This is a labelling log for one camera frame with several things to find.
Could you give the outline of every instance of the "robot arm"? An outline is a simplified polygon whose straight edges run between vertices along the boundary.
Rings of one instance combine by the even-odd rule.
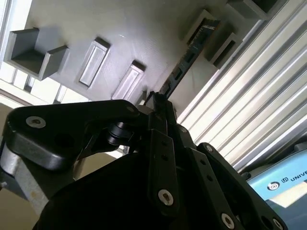
[[[195,146],[172,104],[127,101],[18,108],[6,121],[1,182],[29,200],[48,229],[286,230],[280,217],[208,143]],[[77,160],[129,146],[83,177]]]

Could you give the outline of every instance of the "black mechanical linkage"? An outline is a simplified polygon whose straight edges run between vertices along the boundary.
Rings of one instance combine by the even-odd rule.
[[[35,230],[279,230],[273,220],[287,230],[213,146],[195,146],[167,96],[152,93],[148,105],[149,115],[123,100],[23,107],[8,115],[2,149],[48,178],[67,175],[78,159],[130,147],[49,195]],[[26,122],[33,116],[34,127]],[[45,126],[35,128],[42,120]]]

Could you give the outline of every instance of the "silver screw head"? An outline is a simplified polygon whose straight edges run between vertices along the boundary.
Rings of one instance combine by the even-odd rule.
[[[167,191],[166,189],[161,189],[158,192],[158,197],[160,199],[160,201],[165,204],[166,206],[172,206],[174,203],[174,198],[172,196],[172,194]]]
[[[209,146],[209,145],[206,145],[206,149],[207,149],[209,152],[213,152],[213,149],[212,149],[211,146]]]
[[[30,116],[25,122],[32,128],[43,128],[46,126],[46,121],[38,116]]]
[[[222,213],[222,221],[229,229],[235,229],[235,223],[226,213]]]
[[[277,219],[273,218],[273,222],[280,230],[283,230],[283,226],[280,224],[280,222]]]

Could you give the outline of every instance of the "rectangular recess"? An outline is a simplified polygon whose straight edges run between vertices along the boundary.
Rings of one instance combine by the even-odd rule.
[[[128,100],[132,95],[134,89],[139,84],[142,76],[144,74],[145,67],[140,63],[134,61],[129,69],[127,70],[125,76],[121,80],[118,88],[112,96],[113,100],[125,99]]]
[[[184,38],[184,42],[189,45],[195,38],[197,32],[200,30],[201,26],[204,24],[205,19],[215,20],[215,18],[206,10],[202,10],[198,18],[194,21],[193,25],[190,27],[187,35]]]
[[[277,0],[253,0],[253,2],[260,7],[265,13],[268,13],[276,4]]]
[[[180,76],[182,75],[182,70],[178,67],[175,71],[174,71],[174,78],[175,80],[178,80],[180,78]]]
[[[187,53],[184,56],[184,60],[187,63],[190,63],[192,61],[192,59],[194,58],[194,56],[195,56],[195,53],[193,53],[192,51],[188,50]]]
[[[216,47],[215,50],[212,50],[214,55],[212,58],[208,58],[208,61],[220,69],[230,58],[235,49],[237,49],[237,47],[241,44],[241,42],[242,40],[238,39],[234,33],[231,33],[223,43],[219,44],[219,48]]]
[[[97,37],[90,45],[78,74],[78,82],[89,88],[93,83],[98,70],[103,65],[110,44]]]

